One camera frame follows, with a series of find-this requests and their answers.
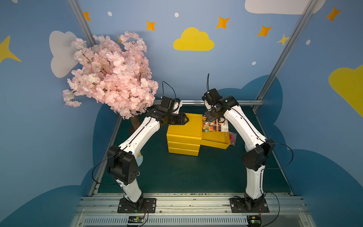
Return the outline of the orange seed bag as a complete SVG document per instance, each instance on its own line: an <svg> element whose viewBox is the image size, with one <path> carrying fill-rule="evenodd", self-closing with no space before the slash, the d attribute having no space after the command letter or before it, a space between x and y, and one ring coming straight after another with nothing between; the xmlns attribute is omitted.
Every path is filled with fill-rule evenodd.
<svg viewBox="0 0 363 227"><path fill-rule="evenodd" d="M228 132L228 121L224 118L208 121L206 116L202 117L202 132Z"/></svg>

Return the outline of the yellow drawer cabinet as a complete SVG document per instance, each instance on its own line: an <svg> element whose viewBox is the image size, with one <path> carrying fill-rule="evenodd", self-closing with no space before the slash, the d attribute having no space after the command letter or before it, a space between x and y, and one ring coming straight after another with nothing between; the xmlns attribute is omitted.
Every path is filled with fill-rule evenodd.
<svg viewBox="0 0 363 227"><path fill-rule="evenodd" d="M198 156L202 140L202 115L187 113L189 121L185 125L170 125L167 130L168 152L173 154Z"/></svg>

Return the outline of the yellow top drawer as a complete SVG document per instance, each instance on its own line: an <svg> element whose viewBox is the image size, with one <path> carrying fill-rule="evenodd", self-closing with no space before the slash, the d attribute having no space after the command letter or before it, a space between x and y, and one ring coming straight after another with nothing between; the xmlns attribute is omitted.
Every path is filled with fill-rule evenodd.
<svg viewBox="0 0 363 227"><path fill-rule="evenodd" d="M202 146L227 149L230 146L228 132L202 132Z"/></svg>

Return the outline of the pink flower seed bag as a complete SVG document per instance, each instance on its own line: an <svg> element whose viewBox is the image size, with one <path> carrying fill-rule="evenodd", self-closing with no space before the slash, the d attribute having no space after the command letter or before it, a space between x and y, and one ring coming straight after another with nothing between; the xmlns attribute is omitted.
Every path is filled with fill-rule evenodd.
<svg viewBox="0 0 363 227"><path fill-rule="evenodd" d="M229 139L230 139L230 145L235 146L236 145L237 134L234 133L234 132L229 132Z"/></svg>

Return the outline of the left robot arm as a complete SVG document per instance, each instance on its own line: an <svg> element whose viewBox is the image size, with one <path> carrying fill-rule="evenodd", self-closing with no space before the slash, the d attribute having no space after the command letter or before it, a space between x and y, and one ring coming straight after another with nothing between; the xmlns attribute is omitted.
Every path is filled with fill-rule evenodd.
<svg viewBox="0 0 363 227"><path fill-rule="evenodd" d="M137 182L139 164L137 157L148 140L164 125L185 125L189 121L180 112L182 101L162 97L159 105L147 110L147 115L135 132L119 146L111 146L107 151L106 170L124 192L126 200L137 204L142 201L142 191Z"/></svg>

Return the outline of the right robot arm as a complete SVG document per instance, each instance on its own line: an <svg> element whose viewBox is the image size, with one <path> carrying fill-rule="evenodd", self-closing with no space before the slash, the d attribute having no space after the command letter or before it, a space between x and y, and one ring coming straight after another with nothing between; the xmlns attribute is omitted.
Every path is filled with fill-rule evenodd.
<svg viewBox="0 0 363 227"><path fill-rule="evenodd" d="M207 108L207 121L227 120L243 139L246 153L242 155L242 161L247 173L244 196L251 206L257 206L264 199L263 174L269 153L275 146L274 141L267 140L256 129L233 96L223 98L216 89L211 89L202 100Z"/></svg>

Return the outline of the back horizontal aluminium profile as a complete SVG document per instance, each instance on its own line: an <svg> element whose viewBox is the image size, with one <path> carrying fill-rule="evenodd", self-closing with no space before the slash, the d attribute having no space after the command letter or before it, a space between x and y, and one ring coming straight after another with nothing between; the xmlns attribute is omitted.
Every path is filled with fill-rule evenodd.
<svg viewBox="0 0 363 227"><path fill-rule="evenodd" d="M203 106L203 100L181 100L183 106ZM262 100L238 100L240 106L261 106L263 105Z"/></svg>

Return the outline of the controller board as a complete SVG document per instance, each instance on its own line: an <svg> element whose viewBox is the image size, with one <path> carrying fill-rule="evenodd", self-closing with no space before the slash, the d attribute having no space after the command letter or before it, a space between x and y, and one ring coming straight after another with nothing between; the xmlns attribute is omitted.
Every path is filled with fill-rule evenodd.
<svg viewBox="0 0 363 227"><path fill-rule="evenodd" d="M260 216L247 216L247 226L248 227L261 227L261 217Z"/></svg>
<svg viewBox="0 0 363 227"><path fill-rule="evenodd" d="M129 216L127 219L128 225L142 225L144 224L145 217L144 216Z"/></svg>

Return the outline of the right controller board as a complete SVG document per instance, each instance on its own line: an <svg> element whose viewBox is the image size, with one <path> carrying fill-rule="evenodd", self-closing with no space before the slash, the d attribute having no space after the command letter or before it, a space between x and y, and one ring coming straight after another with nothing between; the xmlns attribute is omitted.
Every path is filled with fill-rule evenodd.
<svg viewBox="0 0 363 227"><path fill-rule="evenodd" d="M247 226L248 227L261 227L261 217L260 216L247 216Z"/></svg>

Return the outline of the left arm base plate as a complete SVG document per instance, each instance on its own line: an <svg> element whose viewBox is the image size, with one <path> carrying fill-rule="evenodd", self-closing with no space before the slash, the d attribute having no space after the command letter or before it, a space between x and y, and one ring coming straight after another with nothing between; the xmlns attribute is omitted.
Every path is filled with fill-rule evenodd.
<svg viewBox="0 0 363 227"><path fill-rule="evenodd" d="M140 198L137 202L122 198L117 213L155 213L156 204L156 198Z"/></svg>

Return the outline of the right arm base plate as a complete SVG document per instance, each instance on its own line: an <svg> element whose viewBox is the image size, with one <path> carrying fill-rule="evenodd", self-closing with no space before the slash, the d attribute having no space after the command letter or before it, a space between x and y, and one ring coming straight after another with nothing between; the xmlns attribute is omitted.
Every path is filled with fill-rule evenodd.
<svg viewBox="0 0 363 227"><path fill-rule="evenodd" d="M256 200L234 196L229 199L232 213L269 213L269 208L264 197Z"/></svg>

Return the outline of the aluminium mounting rail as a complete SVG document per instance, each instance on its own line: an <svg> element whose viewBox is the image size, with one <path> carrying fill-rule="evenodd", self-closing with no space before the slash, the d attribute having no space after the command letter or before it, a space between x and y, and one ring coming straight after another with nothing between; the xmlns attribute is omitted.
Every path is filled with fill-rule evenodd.
<svg viewBox="0 0 363 227"><path fill-rule="evenodd" d="M83 197L72 227L247 227L247 216L260 216L261 227L314 227L300 196L287 193L265 197L269 213L232 213L229 199L242 194L145 194L156 198L155 213L117 213L120 194ZM128 225L129 216L144 216L142 225Z"/></svg>

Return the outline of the right corner aluminium post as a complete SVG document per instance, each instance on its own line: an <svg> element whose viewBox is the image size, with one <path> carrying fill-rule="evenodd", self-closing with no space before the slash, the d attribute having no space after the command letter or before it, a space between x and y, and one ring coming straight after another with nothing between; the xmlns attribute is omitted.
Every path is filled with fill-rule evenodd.
<svg viewBox="0 0 363 227"><path fill-rule="evenodd" d="M306 25L308 24L310 18L313 15L314 9L316 5L318 4L318 0L311 0L308 1L304 11L302 12L296 26L294 27L290 39L288 40L287 44L285 44L285 47L283 48L278 60L276 61L272 71L268 75L267 79L265 80L261 90L259 91L256 100L260 102L260 105L253 105L253 111L255 112L259 106L263 105L263 99L266 96L268 90L272 86L275 78L277 77L278 73L282 69L282 66L284 65L285 61L287 60L289 54L293 50L296 42L298 41L298 38L300 37L301 33L305 29Z"/></svg>

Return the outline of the corner aluminium post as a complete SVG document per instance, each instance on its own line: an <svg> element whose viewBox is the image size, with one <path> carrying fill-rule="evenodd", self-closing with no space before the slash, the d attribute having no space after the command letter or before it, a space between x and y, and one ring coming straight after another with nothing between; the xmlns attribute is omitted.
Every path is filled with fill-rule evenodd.
<svg viewBox="0 0 363 227"><path fill-rule="evenodd" d="M74 16L77 19L77 22L83 32L83 35L86 38L88 46L94 46L95 40L93 38L93 33L89 27L88 21L86 20L86 16L82 10L82 7L78 0L68 0L68 3L71 7L71 10Z"/></svg>
<svg viewBox="0 0 363 227"><path fill-rule="evenodd" d="M305 29L306 25L308 24L310 18L313 15L314 9L316 5L318 4L318 0L311 0L308 1L304 11L302 12L296 26L294 27L290 39L288 40L287 44L285 44L285 47L283 48L278 60L276 61L272 71L268 75L267 79L265 80L261 90L259 91L256 100L260 102L260 105L253 105L253 111L255 112L259 106L263 105L263 99L266 96L268 90L272 86L275 78L277 77L278 73L282 69L282 66L284 65L285 61L287 60L289 54L293 50L296 42L298 41L298 38L300 37L301 33Z"/></svg>

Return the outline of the left corner aluminium post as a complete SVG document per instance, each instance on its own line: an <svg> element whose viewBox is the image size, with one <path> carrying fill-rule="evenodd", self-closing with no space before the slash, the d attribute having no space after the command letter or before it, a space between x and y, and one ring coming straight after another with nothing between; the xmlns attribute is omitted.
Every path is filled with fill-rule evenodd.
<svg viewBox="0 0 363 227"><path fill-rule="evenodd" d="M95 40L93 38L93 33L89 27L88 21L86 20L86 16L82 10L82 7L78 0L68 0L68 3L71 7L71 10L74 16L77 19L77 22L83 32L83 35L86 38L88 46L94 46Z"/></svg>

